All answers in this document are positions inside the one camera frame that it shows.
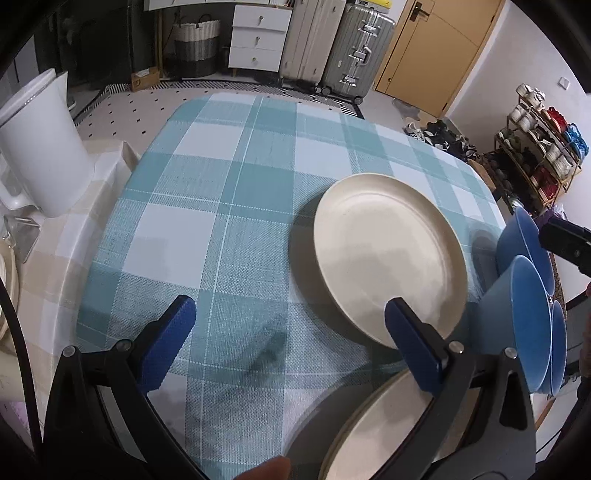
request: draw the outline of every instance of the door frame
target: door frame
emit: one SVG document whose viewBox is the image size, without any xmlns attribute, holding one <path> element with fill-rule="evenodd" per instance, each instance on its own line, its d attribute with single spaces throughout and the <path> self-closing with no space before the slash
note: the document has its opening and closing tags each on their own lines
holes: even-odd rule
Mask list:
<svg viewBox="0 0 591 480">
<path fill-rule="evenodd" d="M 386 95 L 387 95 L 387 93 L 385 93 L 385 92 L 388 88 L 389 82 L 387 81 L 386 78 L 383 78 L 384 71 L 386 70 L 388 62 L 390 61 L 390 58 L 392 57 L 394 50 L 397 47 L 398 40 L 400 39 L 400 35 L 402 34 L 402 31 L 408 21 L 408 17 L 410 17 L 410 14 L 412 13 L 415 2 L 416 2 L 416 0 L 407 0 L 406 4 L 404 5 L 404 9 L 402 10 L 402 13 L 400 14 L 400 18 L 398 19 L 398 23 L 396 24 L 392 41 L 390 42 L 390 45 L 388 46 L 388 49 L 386 50 L 384 58 L 382 59 L 382 63 L 380 64 L 378 72 L 374 78 L 374 90 L 384 93 Z M 489 25 L 488 30 L 486 31 L 486 35 L 482 39 L 482 42 L 481 42 L 480 46 L 478 47 L 478 50 L 476 51 L 476 55 L 474 55 L 474 58 L 472 59 L 472 62 L 470 62 L 470 65 L 468 66 L 466 72 L 464 73 L 462 79 L 460 80 L 460 83 L 457 84 L 456 89 L 454 90 L 452 95 L 447 100 L 446 106 L 443 108 L 440 116 L 445 116 L 447 111 L 452 106 L 453 101 L 456 99 L 457 94 L 460 93 L 460 90 L 462 89 L 462 87 L 466 83 L 466 80 L 470 76 L 472 69 L 476 65 L 476 62 L 479 60 L 480 55 L 482 54 L 482 51 L 484 50 L 486 44 L 488 43 L 488 40 L 490 39 L 493 30 L 495 29 L 496 23 L 499 20 L 499 17 L 501 16 L 501 11 L 503 10 L 506 2 L 507 2 L 507 0 L 501 0 L 499 2 L 499 5 L 495 11 L 495 16 L 492 18 L 491 24 Z"/>
</svg>

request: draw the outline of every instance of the wooden door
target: wooden door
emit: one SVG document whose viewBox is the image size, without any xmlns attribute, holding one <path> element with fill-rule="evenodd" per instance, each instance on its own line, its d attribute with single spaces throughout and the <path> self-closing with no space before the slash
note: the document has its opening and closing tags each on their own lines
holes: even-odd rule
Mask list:
<svg viewBox="0 0 591 480">
<path fill-rule="evenodd" d="M 409 0 L 377 90 L 440 116 L 476 60 L 501 0 Z"/>
</svg>

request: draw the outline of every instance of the blue gripper pad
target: blue gripper pad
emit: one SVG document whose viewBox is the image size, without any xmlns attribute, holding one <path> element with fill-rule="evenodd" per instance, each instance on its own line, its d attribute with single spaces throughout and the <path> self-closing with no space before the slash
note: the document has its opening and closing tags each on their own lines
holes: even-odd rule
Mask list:
<svg viewBox="0 0 591 480">
<path fill-rule="evenodd" d="M 443 385 L 445 365 L 441 364 L 427 342 L 443 343 L 442 338 L 433 327 L 422 323 L 403 299 L 390 300 L 386 304 L 384 317 L 386 328 L 418 386 L 423 391 L 437 395 Z"/>
<path fill-rule="evenodd" d="M 166 373 L 195 325 L 196 313 L 195 301 L 191 297 L 179 295 L 160 319 L 146 325 L 136 338 L 136 341 L 140 340 L 144 332 L 148 334 L 147 337 L 155 336 L 146 347 L 138 368 L 138 388 L 144 395 L 160 388 Z"/>
</svg>

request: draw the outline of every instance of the cardboard box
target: cardboard box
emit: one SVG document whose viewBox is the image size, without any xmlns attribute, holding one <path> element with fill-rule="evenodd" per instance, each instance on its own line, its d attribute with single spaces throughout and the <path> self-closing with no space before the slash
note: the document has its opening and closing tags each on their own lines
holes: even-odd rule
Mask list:
<svg viewBox="0 0 591 480">
<path fill-rule="evenodd" d="M 158 67 L 140 70 L 131 74 L 131 91 L 137 92 L 146 88 L 153 87 L 160 83 L 160 71 Z"/>
<path fill-rule="evenodd" d="M 484 183 L 486 183 L 486 186 L 489 187 L 491 193 L 494 193 L 494 191 L 496 190 L 495 182 L 492 181 L 492 178 L 486 171 L 486 168 L 484 168 L 484 166 L 480 165 L 477 161 L 474 160 L 468 160 L 468 165 L 470 165 L 474 169 L 474 171 L 478 173 L 478 176 L 482 178 Z"/>
</svg>

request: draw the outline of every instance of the plate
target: plate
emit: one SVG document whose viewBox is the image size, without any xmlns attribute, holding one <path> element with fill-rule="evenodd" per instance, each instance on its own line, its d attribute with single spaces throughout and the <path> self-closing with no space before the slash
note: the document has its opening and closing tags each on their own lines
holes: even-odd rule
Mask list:
<svg viewBox="0 0 591 480">
<path fill-rule="evenodd" d="M 314 219 L 314 247 L 324 282 L 363 333 L 395 347 L 386 303 L 402 297 L 446 338 L 466 304 L 467 272 L 451 225 L 428 198 L 374 173 L 338 181 Z"/>
<path fill-rule="evenodd" d="M 454 452 L 478 399 L 468 390 L 449 434 L 434 460 Z M 419 389 L 409 370 L 376 390 L 345 423 L 320 467 L 319 480 L 368 480 L 413 429 L 431 394 Z"/>
<path fill-rule="evenodd" d="M 10 248 L 7 243 L 0 239 L 0 255 L 4 260 L 4 266 L 6 269 L 6 281 L 4 285 L 12 300 L 12 305 L 16 310 L 18 307 L 18 295 L 19 295 L 19 285 L 18 285 L 18 273 L 17 273 L 17 261 L 14 257 L 14 250 Z M 0 313 L 0 340 L 4 338 L 6 335 L 7 338 L 3 340 L 2 343 L 10 344 L 12 346 L 12 339 L 8 339 L 7 335 L 8 331 L 8 324 L 6 318 L 4 316 L 4 312 Z"/>
</svg>

